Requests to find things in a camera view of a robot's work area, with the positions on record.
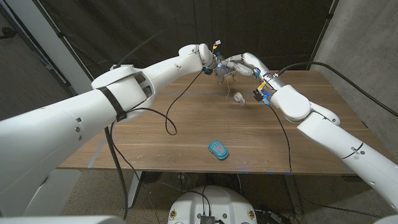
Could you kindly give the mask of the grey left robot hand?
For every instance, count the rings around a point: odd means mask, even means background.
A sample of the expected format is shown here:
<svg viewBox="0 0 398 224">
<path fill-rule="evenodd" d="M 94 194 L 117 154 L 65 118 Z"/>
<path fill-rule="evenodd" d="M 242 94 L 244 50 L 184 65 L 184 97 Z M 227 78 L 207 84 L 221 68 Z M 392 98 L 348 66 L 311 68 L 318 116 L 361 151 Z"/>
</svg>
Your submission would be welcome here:
<svg viewBox="0 0 398 224">
<path fill-rule="evenodd" d="M 230 75 L 230 70 L 226 66 L 225 58 L 220 54 L 213 56 L 212 68 L 219 83 L 226 81 L 227 77 Z"/>
</svg>

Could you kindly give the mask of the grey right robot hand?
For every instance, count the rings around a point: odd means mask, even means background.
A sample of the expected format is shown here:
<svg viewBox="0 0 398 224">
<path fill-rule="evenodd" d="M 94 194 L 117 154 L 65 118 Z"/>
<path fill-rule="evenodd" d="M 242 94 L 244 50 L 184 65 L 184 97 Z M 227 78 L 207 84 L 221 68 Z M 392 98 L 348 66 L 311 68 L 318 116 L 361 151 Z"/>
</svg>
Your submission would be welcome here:
<svg viewBox="0 0 398 224">
<path fill-rule="evenodd" d="M 263 81 L 271 90 L 279 90 L 285 83 L 273 76 L 265 64 L 252 53 L 246 52 L 231 56 L 225 60 L 226 66 L 244 76 L 253 76 Z"/>
</svg>

